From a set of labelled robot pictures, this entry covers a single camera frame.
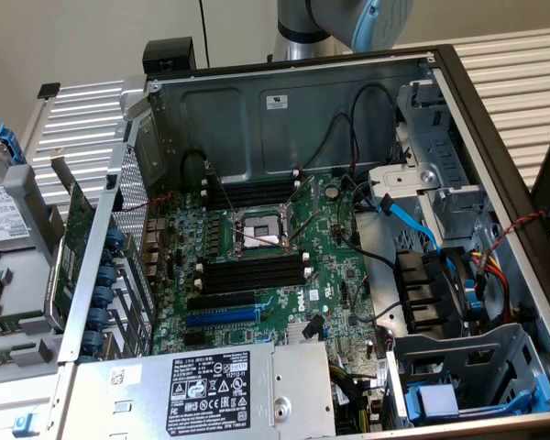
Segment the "CPU socket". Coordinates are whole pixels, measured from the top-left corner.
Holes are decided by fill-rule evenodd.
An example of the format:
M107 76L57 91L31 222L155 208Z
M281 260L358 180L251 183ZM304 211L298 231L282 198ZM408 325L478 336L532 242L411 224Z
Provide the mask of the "CPU socket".
M295 212L290 203L238 208L225 212L225 256L260 259L296 253Z

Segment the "thin metal locking lever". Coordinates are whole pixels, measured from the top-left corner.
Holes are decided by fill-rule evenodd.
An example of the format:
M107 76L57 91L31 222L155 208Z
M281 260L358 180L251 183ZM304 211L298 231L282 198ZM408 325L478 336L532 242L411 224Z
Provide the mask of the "thin metal locking lever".
M228 204L229 211L230 211L229 220L231 222L231 225L234 226L235 222L237 220L236 211L235 211L234 206L232 205L232 202L231 202L231 200L230 200L230 198L229 198L229 196L226 192L226 188L224 187L224 185L221 181L221 178L218 176L217 171L216 171L216 169L214 168L213 165L210 165L209 172L214 177L214 180L215 180L218 188L220 189L221 194L224 196L224 198L225 198L225 200Z
M293 242L296 238L298 238L301 234L303 234L308 227L311 225L311 223L319 216L320 212L316 211L312 213L290 236L289 242Z

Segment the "green motherboard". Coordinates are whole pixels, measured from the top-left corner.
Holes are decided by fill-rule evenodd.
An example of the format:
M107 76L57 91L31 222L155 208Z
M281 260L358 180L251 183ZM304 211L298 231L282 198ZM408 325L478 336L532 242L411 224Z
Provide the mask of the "green motherboard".
M370 280L367 255L360 249L356 217L367 210L366 184L344 178L340 172L305 174L296 170L294 191L286 202L294 209L295 230L314 212L319 216L296 238L296 253L302 256L304 285L250 291L256 295L251 306L260 309L256 322L188 328L189 314L206 311L187 310L187 300L202 295L193 287L203 276L205 262L223 262L226 257L226 215L229 209L209 210L202 182L159 198L150 218L168 220L166 233L160 237L166 255L148 253L151 289L158 302L152 351L156 355L188 350L235 347L271 343L284 345L289 323L311 322L324 328L324 340L331 356L354 359L365 346L372 345L374 335L368 317L367 298ZM325 187L333 184L340 190L334 202L325 197ZM186 347L182 336L187 332L206 334L204 346Z

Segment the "long black expansion slot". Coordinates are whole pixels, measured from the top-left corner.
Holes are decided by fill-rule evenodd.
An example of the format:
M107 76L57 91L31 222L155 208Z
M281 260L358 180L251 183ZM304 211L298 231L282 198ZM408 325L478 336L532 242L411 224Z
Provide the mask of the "long black expansion slot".
M253 291L202 295L187 300L187 310L206 311L251 306L256 303Z

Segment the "open PC case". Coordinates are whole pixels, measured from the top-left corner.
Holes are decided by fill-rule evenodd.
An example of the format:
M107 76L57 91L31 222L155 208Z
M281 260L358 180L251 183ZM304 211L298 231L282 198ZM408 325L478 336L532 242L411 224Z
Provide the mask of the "open PC case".
M437 84L491 201L500 233L491 247L441 247L389 195L375 200L369 173L404 158L397 135L403 120L400 88ZM335 436L314 440L550 440L550 412L474 422L388 429L381 411L387 354L411 336L395 280L397 252L436 251L460 314L460 337L518 324L532 339L550 381L550 229L526 182L449 47L398 50L252 68L152 75L135 102L124 106L122 149L111 161L95 210L80 277L68 315L53 398L50 435L62 440L62 421L77 369L83 364L159 356L152 351L158 302L151 289L147 223L159 198L197 186L213 165L222 182L283 179L295 171L362 180L367 210L356 217L368 257L374 342L354 359L331 356L325 342ZM125 237L113 256L109 227ZM109 326L95 356L81 352L86 317L100 265L114 266Z

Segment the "blue expansion slot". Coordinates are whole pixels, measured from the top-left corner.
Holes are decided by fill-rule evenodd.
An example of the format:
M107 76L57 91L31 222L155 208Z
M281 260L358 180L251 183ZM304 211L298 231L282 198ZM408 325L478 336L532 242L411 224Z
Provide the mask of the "blue expansion slot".
M260 320L260 316L261 311L258 308L236 308L209 313L189 314L186 316L185 325L188 328L196 328L203 326L257 322Z

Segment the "silver finned heatsink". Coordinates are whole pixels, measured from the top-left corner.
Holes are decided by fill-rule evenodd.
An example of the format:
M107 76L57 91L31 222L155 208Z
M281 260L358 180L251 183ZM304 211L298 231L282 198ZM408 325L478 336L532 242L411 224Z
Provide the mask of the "silver finned heatsink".
M289 323L284 332L283 344L293 345L320 342L324 340L324 328L315 327L311 322Z

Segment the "black case fan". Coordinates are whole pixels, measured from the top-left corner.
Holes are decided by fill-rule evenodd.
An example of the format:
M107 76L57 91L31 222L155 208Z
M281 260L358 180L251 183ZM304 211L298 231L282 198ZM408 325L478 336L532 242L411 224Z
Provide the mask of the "black case fan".
M461 336L462 322L436 251L397 252L395 280L407 331L434 339Z

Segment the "blue card retention clip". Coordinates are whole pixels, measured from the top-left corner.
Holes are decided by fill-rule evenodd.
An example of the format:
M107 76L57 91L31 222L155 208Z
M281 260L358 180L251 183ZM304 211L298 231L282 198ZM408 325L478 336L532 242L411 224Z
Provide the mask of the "blue card retention clip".
M104 248L113 256L122 251L125 247L126 237L117 227L109 227L104 238Z
M85 356L95 356L102 351L104 342L101 332L86 330L82 335L81 352Z
M108 286L95 286L92 303L94 307L106 309L114 300L114 291Z
M114 266L100 265L98 267L95 285L111 288L117 281L117 272Z
M109 326L109 313L106 309L92 307L86 317L87 327L95 332L101 333Z

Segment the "silver disk bay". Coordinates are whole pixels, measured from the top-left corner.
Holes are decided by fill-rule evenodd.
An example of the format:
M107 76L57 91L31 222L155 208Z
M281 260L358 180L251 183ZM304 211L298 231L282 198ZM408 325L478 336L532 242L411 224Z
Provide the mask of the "silver disk bay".
M490 248L501 227L484 186L461 159L465 143L440 87L430 81L403 85L397 106L404 158L369 173L375 200L388 195L441 247Z

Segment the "green graphics card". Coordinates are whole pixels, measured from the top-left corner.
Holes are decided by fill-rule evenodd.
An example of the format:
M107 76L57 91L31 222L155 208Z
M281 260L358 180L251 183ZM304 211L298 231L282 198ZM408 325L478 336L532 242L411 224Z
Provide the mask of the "green graphics card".
M76 181L61 153L51 155L51 168L70 196L65 230L57 260L51 269L45 312L52 325L63 331L83 264L83 257L94 220L94 209Z

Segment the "silver power supply unit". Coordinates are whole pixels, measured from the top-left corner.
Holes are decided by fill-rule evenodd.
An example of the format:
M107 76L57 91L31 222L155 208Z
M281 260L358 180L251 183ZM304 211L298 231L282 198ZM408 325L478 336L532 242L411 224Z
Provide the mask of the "silver power supply unit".
M323 344L262 343L78 367L62 440L314 440L336 434Z

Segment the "blue disk caddy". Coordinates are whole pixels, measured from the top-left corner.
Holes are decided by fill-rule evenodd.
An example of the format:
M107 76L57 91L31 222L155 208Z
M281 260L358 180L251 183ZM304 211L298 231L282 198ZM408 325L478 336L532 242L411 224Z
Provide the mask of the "blue disk caddy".
M550 412L550 383L535 376L530 389L510 390L502 403L460 409L452 384L412 386L404 396L408 421L414 426L477 421Z

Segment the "grey parts rack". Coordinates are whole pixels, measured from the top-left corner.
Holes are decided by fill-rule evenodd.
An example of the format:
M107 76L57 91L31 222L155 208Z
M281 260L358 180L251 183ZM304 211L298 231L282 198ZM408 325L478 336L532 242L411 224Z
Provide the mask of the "grey parts rack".
M63 331L46 314L46 299L64 224L56 206L45 203L35 172L28 164L11 166L4 189L21 213L32 247L0 252L0 270L10 269L13 278L0 316L38 314L22 323L21 333L0 335L0 352L18 352L29 358L26 367L0 366L0 383L49 375L57 368Z

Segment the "grey disk bay cage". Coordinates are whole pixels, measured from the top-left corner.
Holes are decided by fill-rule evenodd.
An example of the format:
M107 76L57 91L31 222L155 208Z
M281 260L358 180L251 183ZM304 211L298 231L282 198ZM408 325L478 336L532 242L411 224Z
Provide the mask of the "grey disk bay cage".
M404 396L412 386L452 384L459 408L469 409L502 403L510 390L531 389L536 375L548 379L531 337L519 324L441 340L407 335L396 339L387 361L381 415L388 429L438 425L408 421Z

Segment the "blue plastic latch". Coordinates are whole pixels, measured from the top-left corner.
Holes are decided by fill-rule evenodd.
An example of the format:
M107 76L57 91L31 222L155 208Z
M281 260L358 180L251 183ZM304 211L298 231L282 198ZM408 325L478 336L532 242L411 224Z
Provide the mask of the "blue plastic latch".
M35 412L19 414L13 422L11 432L15 439L40 435L39 415Z

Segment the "blue disk bracket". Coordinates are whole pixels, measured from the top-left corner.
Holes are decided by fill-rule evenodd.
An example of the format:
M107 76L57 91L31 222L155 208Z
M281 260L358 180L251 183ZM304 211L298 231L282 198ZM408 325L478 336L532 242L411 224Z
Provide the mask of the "blue disk bracket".
M7 128L5 124L0 126L0 141L5 144L7 150L16 165L26 164L24 152L20 147L15 133Z

